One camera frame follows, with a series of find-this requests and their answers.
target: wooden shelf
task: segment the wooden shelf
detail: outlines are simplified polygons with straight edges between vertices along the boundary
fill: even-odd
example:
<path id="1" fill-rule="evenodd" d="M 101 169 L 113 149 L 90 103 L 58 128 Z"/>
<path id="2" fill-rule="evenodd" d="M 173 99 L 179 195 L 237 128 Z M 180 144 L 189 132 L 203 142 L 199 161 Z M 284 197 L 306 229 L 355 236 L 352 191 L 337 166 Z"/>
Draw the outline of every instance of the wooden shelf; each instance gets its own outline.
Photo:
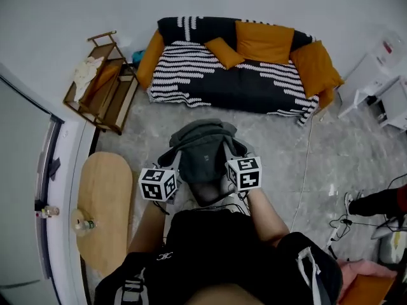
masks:
<path id="1" fill-rule="evenodd" d="M 104 57 L 104 58 L 103 58 L 102 64 L 97 69 L 96 76 L 90 82 L 90 84 L 89 84 L 88 88 L 86 89 L 85 94 L 83 94 L 80 102 L 82 100 L 86 100 L 89 90 L 92 88 L 93 84 L 96 82 L 96 79 L 99 77 L 100 70 L 104 68 L 106 62 L 108 61 L 107 58 L 109 57 L 110 53 L 113 51 L 115 46 L 116 45 L 114 43 L 100 45 L 100 46 L 96 46 L 92 50 L 92 52 L 90 52 L 88 57 L 93 57 L 95 59 L 100 58 L 100 57 Z M 74 102 L 75 92 L 76 92 L 76 84 L 75 84 L 75 82 L 73 82 L 71 87 L 69 87 L 69 90 L 65 96 L 64 102 L 66 102 L 66 103 Z"/>
<path id="2" fill-rule="evenodd" d="M 103 118 L 118 86 L 114 84 L 117 82 L 116 79 L 119 75 L 119 71 L 123 63 L 123 58 L 107 60 L 104 67 L 107 67 L 109 65 L 117 66 L 119 67 L 117 73 L 112 78 L 110 78 L 103 86 L 101 86 L 97 90 L 97 92 L 92 93 L 91 91 L 89 91 L 87 94 L 87 98 L 82 98 L 79 104 L 81 106 L 85 106 L 92 114 Z"/>
<path id="3" fill-rule="evenodd" d="M 88 39 L 88 41 L 93 41 L 96 45 L 90 52 L 89 57 L 95 59 L 104 57 L 103 61 L 80 100 L 78 102 L 74 101 L 76 85 L 72 83 L 64 98 L 64 104 L 96 127 L 103 130 L 113 130 L 120 135 L 138 82 L 133 68 L 129 66 L 117 47 L 112 37 L 113 34 L 116 34 L 116 31 Z M 112 43 L 98 45 L 96 39 L 105 36 L 109 36 Z M 120 58 L 109 58 L 114 57 L 114 54 L 112 54 L 114 49 L 116 49 Z M 118 71 L 95 91 L 95 84 L 107 66 L 117 67 Z"/>
<path id="4" fill-rule="evenodd" d="M 120 112 L 123 109 L 124 102 L 129 98 L 128 95 L 131 95 L 130 88 L 133 88 L 135 85 L 137 86 L 137 80 L 134 77 L 132 77 L 132 80 L 130 81 L 120 81 L 120 84 L 116 90 L 116 94 L 114 95 L 110 107 L 107 110 L 106 116 L 104 118 L 106 124 L 122 129 L 123 120 L 120 119 L 121 121 L 118 122 L 119 115 L 123 117 L 123 115 L 120 114 Z"/>

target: gray jacket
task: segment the gray jacket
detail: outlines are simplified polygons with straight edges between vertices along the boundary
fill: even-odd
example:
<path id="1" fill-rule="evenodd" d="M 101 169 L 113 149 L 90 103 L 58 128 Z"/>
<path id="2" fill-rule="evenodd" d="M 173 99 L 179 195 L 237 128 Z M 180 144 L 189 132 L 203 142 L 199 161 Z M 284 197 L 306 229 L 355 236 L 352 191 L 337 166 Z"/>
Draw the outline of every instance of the gray jacket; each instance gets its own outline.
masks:
<path id="1" fill-rule="evenodd" d="M 158 158 L 158 164 L 166 167 L 172 164 L 179 150 L 182 150 L 179 174 L 187 183 L 211 182 L 225 173 L 225 141 L 232 154 L 244 156 L 247 149 L 234 139 L 237 129 L 220 119 L 201 119 L 184 126 L 170 139 L 171 150 Z"/>

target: wooden board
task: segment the wooden board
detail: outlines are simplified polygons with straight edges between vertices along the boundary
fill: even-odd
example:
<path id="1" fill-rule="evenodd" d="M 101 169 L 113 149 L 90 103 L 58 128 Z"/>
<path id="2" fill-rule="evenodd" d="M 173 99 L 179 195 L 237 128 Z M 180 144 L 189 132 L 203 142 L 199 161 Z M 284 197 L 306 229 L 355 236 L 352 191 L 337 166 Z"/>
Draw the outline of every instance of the wooden board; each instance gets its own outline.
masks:
<path id="1" fill-rule="evenodd" d="M 126 98 L 128 89 L 130 88 L 131 81 L 120 81 L 119 87 L 116 90 L 116 94 L 110 104 L 109 109 L 104 117 L 105 122 L 109 125 L 115 125 L 117 117 L 120 113 L 121 106 Z"/>
<path id="2" fill-rule="evenodd" d="M 123 131 L 125 118 L 126 118 L 128 109 L 130 107 L 130 103 L 133 100 L 133 96 L 134 96 L 135 90 L 137 88 L 137 84 L 138 84 L 138 82 L 137 82 L 136 78 L 134 78 L 132 81 L 132 84 L 130 85 L 130 88 L 127 91 L 123 104 L 121 105 L 120 112 L 117 115 L 116 126 L 118 126 L 120 128 L 120 131 Z"/>
<path id="3" fill-rule="evenodd" d="M 83 165 L 78 209 L 96 228 L 76 238 L 85 262 L 102 276 L 120 266 L 127 253 L 127 230 L 133 177 L 127 162 L 110 152 L 96 152 Z"/>

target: white door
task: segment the white door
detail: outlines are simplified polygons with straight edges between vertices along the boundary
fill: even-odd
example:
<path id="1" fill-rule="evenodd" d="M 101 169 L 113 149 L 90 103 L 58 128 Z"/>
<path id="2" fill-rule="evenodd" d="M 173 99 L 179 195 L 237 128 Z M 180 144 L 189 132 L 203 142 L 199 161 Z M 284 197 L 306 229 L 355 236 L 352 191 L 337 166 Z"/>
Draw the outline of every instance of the white door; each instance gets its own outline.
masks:
<path id="1" fill-rule="evenodd" d="M 50 125 L 50 114 L 0 80 L 0 293 L 12 305 L 59 303 L 34 213 Z"/>

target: shoe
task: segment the shoe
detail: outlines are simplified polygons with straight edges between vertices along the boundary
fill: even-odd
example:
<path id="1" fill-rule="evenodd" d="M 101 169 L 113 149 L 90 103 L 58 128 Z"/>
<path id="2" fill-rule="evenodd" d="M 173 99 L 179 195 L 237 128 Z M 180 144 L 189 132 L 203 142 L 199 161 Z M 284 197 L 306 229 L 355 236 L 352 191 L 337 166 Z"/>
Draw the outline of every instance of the shoe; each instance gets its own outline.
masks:
<path id="1" fill-rule="evenodd" d="M 364 190 L 360 190 L 360 191 L 357 193 L 357 196 L 356 196 L 356 199 L 355 199 L 355 200 L 359 200 L 359 199 L 361 199 L 361 198 L 364 198 Z"/>
<path id="2" fill-rule="evenodd" d="M 346 210 L 346 214 L 347 214 L 347 215 L 350 215 L 350 213 L 349 213 L 349 205 L 350 205 L 350 203 L 351 203 L 352 201 L 354 201 L 354 199 L 353 199 L 351 193 L 350 193 L 350 192 L 346 192 L 346 193 L 345 193 L 345 210 Z"/>

